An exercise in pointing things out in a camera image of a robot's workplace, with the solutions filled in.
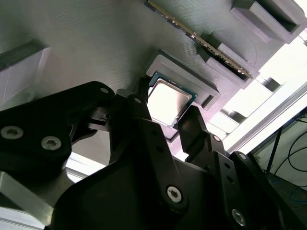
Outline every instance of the ram module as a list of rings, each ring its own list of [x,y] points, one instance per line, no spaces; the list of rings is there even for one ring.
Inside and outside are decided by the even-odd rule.
[[[252,78],[251,74],[245,70],[244,68],[240,67],[237,63],[235,63],[233,60],[225,56],[223,53],[215,49],[212,45],[210,45],[208,42],[203,40],[200,36],[197,35],[197,33],[190,30],[188,27],[186,27],[184,24],[182,24],[180,21],[178,21],[176,18],[174,18],[172,15],[167,13],[164,9],[162,9],[160,6],[155,4],[154,2],[150,0],[141,0],[145,6],[147,6],[149,9],[151,9],[154,12],[157,12],[162,17],[166,18],[169,23],[171,23],[174,27],[177,29],[182,30],[189,38],[196,41],[199,45],[201,45],[206,51],[208,51],[212,57],[217,60],[219,63],[221,63],[223,66],[225,66],[227,69],[235,73],[239,78],[245,80],[246,78]]]

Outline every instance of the black plastic part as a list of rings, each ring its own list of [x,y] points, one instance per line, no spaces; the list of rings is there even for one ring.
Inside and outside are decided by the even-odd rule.
[[[235,163],[248,216],[255,229],[305,230],[306,227],[269,183],[259,166],[239,152],[230,155]]]
[[[188,199],[174,165],[174,161],[159,124],[151,121],[147,104],[135,94],[127,98],[116,96],[121,106],[111,118],[111,161],[119,161],[125,155],[137,154],[138,171],[144,189],[155,192],[155,200],[161,212],[182,214],[188,207]],[[167,188],[175,186],[182,194],[182,201],[174,203],[167,196]]]
[[[98,105],[107,107],[113,97],[109,87],[93,81],[2,111],[0,129],[17,126],[24,134],[13,140],[0,137],[0,170],[32,179],[59,174],[71,154],[71,140],[78,134],[84,115]],[[43,149],[41,141],[46,136],[59,138],[61,147]]]
[[[229,225],[235,229],[240,227],[232,215],[232,210],[236,209],[245,217],[245,226],[249,226],[234,163],[226,157],[223,143],[208,132],[199,108],[190,106],[179,120],[178,129],[182,149],[189,155],[186,162],[204,168],[214,177],[222,213]]]
[[[123,157],[69,188],[55,206],[50,230],[203,230],[224,225],[223,219],[214,215],[220,207],[208,173],[175,161],[189,208],[180,218],[171,218],[161,212],[155,191],[144,186],[151,180],[135,170],[137,158],[132,154]]]
[[[146,76],[140,78],[135,86],[134,92],[138,98],[148,102],[149,82],[151,78]]]

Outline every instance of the silver screw head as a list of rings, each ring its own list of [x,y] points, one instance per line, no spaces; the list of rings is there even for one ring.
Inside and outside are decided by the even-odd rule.
[[[242,227],[244,227],[246,225],[246,221],[244,216],[242,215],[242,213],[240,213],[238,210],[236,209],[232,209],[232,216],[235,219],[235,221]]]
[[[239,156],[240,156],[240,158],[242,158],[243,160],[245,160],[245,161],[246,161],[246,156],[245,156],[244,154],[239,153]]]
[[[100,90],[101,90],[101,92],[109,93],[109,90],[107,90],[107,89],[105,89],[105,88],[101,88]]]
[[[139,98],[134,98],[134,100],[135,100],[137,103],[142,103],[142,101],[141,101]]]
[[[62,142],[57,137],[48,136],[42,139],[41,145],[45,150],[58,150],[62,146]]]
[[[182,200],[181,192],[174,186],[167,188],[167,195],[174,203],[179,203]]]
[[[1,129],[1,136],[5,139],[18,139],[24,135],[24,131],[17,126],[6,126]]]
[[[218,142],[220,142],[220,141],[221,141],[221,139],[219,139],[219,137],[218,137],[218,136],[216,136],[216,135],[213,135],[213,138],[214,138],[216,141],[218,141]]]

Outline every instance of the black mechanical arm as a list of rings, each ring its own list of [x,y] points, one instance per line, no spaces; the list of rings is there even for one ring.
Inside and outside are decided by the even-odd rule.
[[[195,106],[177,125],[189,157],[173,158],[147,99],[145,78],[135,93],[90,82],[0,112],[2,205],[49,230],[305,229],[253,157],[225,152]],[[71,185],[71,146],[97,130],[110,132],[110,164]]]

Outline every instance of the blue cable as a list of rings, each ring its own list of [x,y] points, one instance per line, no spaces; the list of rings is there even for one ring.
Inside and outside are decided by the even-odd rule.
[[[290,199],[291,199],[293,202],[307,204],[307,200],[296,200],[295,198],[293,198],[293,196],[294,196],[294,194],[297,192],[297,190],[299,190],[299,188],[296,188],[296,189],[291,193]]]

